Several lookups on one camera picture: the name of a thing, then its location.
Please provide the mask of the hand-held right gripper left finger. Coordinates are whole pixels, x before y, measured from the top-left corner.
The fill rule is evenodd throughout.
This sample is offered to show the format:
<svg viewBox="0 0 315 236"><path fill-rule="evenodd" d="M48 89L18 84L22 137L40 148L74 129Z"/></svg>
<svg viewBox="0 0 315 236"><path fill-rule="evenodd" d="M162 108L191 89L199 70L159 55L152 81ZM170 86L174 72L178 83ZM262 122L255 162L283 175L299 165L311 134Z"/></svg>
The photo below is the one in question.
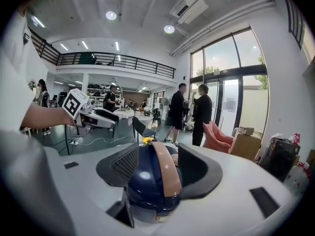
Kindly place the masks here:
<svg viewBox="0 0 315 236"><path fill-rule="evenodd" d="M59 156L45 148L55 187L75 236L135 236L128 183L138 166L138 144Z"/></svg>

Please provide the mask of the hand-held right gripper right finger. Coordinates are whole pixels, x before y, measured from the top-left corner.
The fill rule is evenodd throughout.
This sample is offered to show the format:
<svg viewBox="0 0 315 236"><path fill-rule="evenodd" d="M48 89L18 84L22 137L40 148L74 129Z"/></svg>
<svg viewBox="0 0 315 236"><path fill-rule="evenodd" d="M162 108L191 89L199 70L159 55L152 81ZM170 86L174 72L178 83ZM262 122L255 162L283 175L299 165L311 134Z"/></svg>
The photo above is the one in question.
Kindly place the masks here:
<svg viewBox="0 0 315 236"><path fill-rule="evenodd" d="M269 236L293 209L290 191L254 162L180 144L172 236Z"/></svg>

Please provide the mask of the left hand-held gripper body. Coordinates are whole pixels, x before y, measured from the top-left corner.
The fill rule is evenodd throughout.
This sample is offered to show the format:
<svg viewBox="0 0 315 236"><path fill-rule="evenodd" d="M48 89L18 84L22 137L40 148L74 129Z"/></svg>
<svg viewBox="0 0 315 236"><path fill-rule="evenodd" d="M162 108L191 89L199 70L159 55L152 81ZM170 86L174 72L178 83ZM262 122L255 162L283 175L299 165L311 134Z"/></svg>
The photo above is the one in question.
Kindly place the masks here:
<svg viewBox="0 0 315 236"><path fill-rule="evenodd" d="M86 126L85 116L95 108L95 102L75 88L67 94L62 108L73 119L75 126L83 128Z"/></svg>

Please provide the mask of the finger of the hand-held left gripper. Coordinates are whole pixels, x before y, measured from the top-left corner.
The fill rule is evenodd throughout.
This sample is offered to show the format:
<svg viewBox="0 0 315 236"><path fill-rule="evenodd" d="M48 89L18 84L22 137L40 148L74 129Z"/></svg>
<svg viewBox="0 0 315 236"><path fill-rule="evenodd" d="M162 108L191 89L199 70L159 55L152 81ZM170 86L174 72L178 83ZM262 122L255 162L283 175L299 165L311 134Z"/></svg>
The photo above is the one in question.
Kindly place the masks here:
<svg viewBox="0 0 315 236"><path fill-rule="evenodd" d="M102 116L85 116L85 122L100 128L113 128L116 124L113 120Z"/></svg>
<svg viewBox="0 0 315 236"><path fill-rule="evenodd" d="M95 110L95 113L99 116L102 116L104 118L107 118L107 119L110 119L114 122L118 122L119 121L119 116L107 109L104 109L104 108L96 108Z"/></svg>

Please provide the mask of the person's left forearm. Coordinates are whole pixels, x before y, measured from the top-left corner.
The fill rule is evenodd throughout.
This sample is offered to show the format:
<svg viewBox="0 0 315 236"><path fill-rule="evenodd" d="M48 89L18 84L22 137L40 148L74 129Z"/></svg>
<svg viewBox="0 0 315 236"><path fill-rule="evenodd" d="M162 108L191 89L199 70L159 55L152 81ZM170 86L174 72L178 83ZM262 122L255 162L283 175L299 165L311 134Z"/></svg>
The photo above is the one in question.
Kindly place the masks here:
<svg viewBox="0 0 315 236"><path fill-rule="evenodd" d="M74 126L74 121L63 108L45 108L31 104L21 127L42 129L58 125Z"/></svg>

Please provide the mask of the dark chair with black legs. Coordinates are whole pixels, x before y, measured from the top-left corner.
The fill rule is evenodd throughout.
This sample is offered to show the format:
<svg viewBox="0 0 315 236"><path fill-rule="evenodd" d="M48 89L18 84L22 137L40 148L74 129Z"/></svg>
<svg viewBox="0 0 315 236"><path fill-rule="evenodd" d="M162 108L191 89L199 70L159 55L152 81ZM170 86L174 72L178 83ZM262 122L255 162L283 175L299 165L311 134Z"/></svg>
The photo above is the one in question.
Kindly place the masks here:
<svg viewBox="0 0 315 236"><path fill-rule="evenodd" d="M147 128L146 125L143 124L136 116L132 118L132 125L134 137L137 139L137 142L139 142L139 135L144 138L156 138L156 132Z"/></svg>

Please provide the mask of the pink cushioned chair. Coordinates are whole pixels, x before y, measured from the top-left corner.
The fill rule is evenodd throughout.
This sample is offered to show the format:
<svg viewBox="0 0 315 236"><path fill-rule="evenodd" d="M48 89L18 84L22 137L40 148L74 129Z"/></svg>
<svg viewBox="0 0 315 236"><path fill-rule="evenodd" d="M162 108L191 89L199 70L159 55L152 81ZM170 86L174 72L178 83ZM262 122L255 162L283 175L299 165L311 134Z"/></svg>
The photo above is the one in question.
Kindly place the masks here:
<svg viewBox="0 0 315 236"><path fill-rule="evenodd" d="M203 123L205 142L203 147L213 149L223 153L229 153L233 144L233 137L223 134L217 125L210 121L208 124Z"/></svg>

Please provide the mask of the black balcony railing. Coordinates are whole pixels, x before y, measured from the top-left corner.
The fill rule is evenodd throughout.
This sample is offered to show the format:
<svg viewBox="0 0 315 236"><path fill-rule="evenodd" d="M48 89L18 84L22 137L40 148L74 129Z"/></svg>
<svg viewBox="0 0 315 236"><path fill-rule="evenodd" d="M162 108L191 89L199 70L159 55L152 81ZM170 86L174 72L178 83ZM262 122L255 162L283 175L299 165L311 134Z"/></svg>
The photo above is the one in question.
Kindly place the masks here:
<svg viewBox="0 0 315 236"><path fill-rule="evenodd" d="M33 30L31 30L31 39L39 56L55 66L105 65L138 70L171 79L175 77L175 68L147 59L107 52L74 52L62 54Z"/></svg>

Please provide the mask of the large cardboard box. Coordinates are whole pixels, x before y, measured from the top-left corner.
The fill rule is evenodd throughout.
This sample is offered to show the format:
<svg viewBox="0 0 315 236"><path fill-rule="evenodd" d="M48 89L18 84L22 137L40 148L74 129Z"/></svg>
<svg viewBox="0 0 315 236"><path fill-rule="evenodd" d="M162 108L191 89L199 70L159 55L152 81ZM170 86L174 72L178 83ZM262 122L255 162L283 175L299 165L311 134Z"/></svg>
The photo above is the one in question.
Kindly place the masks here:
<svg viewBox="0 0 315 236"><path fill-rule="evenodd" d="M262 142L262 139L254 134L254 128L236 127L232 137L229 154L254 161Z"/></svg>

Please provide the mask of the person's white shirt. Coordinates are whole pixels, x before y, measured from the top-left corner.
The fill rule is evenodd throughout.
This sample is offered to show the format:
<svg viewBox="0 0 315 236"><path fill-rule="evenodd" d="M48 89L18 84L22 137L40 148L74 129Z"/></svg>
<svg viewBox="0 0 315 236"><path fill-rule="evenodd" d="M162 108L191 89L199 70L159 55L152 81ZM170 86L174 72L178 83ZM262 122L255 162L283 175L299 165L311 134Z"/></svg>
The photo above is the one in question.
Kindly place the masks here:
<svg viewBox="0 0 315 236"><path fill-rule="evenodd" d="M0 39L0 129L19 131L35 94L31 81L44 79L48 69L31 39L25 16L14 12Z"/></svg>

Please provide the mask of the glass entrance door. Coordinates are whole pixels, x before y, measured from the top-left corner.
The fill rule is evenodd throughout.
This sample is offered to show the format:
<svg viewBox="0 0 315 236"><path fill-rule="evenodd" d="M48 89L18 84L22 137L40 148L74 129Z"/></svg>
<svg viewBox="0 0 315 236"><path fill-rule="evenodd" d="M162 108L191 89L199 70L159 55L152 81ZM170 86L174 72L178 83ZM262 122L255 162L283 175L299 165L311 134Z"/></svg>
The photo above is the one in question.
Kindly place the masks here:
<svg viewBox="0 0 315 236"><path fill-rule="evenodd" d="M206 84L212 121L226 135L237 127L262 138L269 108L269 85L263 53L252 28L232 32L190 55L189 97Z"/></svg>

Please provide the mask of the black box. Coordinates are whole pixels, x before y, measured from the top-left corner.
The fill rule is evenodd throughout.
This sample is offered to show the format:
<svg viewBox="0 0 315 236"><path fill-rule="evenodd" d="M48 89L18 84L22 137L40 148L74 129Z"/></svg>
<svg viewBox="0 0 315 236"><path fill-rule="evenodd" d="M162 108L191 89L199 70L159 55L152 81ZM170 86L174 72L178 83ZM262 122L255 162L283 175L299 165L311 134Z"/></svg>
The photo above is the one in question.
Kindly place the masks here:
<svg viewBox="0 0 315 236"><path fill-rule="evenodd" d="M289 139L272 138L258 164L279 181L284 182L298 157L299 151L300 146Z"/></svg>

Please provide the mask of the plastic bags of bottles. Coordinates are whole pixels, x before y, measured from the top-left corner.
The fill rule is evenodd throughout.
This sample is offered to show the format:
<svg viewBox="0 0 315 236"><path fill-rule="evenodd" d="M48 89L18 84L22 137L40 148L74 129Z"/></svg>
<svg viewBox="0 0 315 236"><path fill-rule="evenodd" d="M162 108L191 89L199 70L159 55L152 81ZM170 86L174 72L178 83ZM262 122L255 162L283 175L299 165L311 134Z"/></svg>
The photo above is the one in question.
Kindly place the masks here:
<svg viewBox="0 0 315 236"><path fill-rule="evenodd" d="M309 166L307 162L298 162L297 165L292 167L284 180L284 185L293 195L300 196L306 191L311 178L307 171Z"/></svg>

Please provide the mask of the white ceiling air conditioner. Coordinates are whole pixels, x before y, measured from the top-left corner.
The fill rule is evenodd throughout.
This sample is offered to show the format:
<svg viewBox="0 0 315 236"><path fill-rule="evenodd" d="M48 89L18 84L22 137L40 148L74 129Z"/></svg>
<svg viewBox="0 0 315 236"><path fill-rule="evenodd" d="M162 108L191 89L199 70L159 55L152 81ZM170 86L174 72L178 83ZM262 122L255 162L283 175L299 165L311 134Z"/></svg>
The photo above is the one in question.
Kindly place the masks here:
<svg viewBox="0 0 315 236"><path fill-rule="evenodd" d="M178 0L170 10L170 15L177 19L178 24L190 24L208 8L204 0Z"/></svg>

